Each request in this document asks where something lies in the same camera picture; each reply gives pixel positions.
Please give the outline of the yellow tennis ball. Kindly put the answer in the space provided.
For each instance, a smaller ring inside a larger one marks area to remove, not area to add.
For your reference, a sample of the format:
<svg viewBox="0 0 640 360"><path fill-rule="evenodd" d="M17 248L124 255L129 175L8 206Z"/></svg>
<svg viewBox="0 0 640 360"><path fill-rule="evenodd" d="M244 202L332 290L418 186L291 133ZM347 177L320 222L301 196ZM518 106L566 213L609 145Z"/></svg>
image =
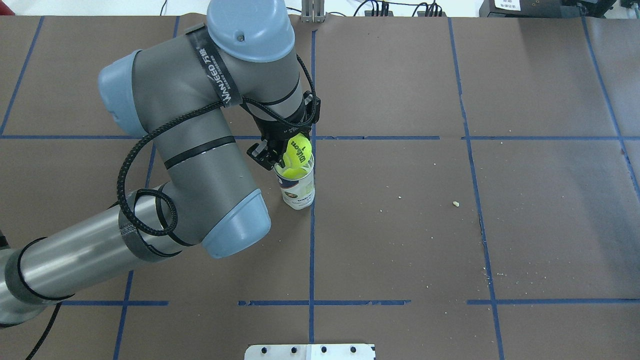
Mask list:
<svg viewBox="0 0 640 360"><path fill-rule="evenodd" d="M313 148L310 139L299 133L289 139L282 157L284 169L299 169L310 160Z"/></svg>

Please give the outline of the tennis ball inside can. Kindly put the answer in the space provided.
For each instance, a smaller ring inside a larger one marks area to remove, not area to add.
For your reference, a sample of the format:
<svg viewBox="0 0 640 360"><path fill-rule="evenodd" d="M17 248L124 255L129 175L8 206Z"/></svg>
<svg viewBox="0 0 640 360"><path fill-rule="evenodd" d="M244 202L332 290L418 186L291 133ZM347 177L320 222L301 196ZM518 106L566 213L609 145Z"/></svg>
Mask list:
<svg viewBox="0 0 640 360"><path fill-rule="evenodd" d="M286 178L286 179L290 179L290 180L297 180L297 179L302 179L304 177L307 176L307 174L309 173L309 169L305 168L305 167L298 167L298 168L285 168L282 173L281 176Z"/></svg>

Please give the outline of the tennis ball can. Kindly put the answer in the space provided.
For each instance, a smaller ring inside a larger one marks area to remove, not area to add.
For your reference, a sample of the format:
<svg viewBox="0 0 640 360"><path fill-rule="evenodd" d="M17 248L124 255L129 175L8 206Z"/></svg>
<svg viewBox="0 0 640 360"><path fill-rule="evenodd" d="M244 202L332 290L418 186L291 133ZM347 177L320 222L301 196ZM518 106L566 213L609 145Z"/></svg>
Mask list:
<svg viewBox="0 0 640 360"><path fill-rule="evenodd" d="M284 167L279 164L274 167L282 199L284 203L293 210L299 211L310 207L315 200L316 188L314 184L314 166L315 158L314 155L311 154L307 164L302 166L309 169L309 173L304 178L298 178L295 180L281 176L282 171L285 169Z"/></svg>

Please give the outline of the aluminium frame post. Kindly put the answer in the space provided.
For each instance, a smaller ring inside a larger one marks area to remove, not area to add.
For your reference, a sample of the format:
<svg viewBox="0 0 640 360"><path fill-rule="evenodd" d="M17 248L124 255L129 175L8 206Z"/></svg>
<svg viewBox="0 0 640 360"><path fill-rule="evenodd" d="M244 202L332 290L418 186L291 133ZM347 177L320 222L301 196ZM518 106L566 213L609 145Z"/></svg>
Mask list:
<svg viewBox="0 0 640 360"><path fill-rule="evenodd" d="M324 0L301 0L301 21L303 23L324 23L326 17Z"/></svg>

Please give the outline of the black computer box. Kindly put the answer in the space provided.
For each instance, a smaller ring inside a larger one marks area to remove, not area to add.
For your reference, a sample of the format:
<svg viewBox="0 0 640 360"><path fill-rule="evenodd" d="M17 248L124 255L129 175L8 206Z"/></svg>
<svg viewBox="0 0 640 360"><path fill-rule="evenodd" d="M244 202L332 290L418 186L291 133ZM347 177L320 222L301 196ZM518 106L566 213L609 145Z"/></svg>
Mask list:
<svg viewBox="0 0 640 360"><path fill-rule="evenodd" d="M582 11L575 3L564 0L484 0L478 9L480 18L580 18Z"/></svg>

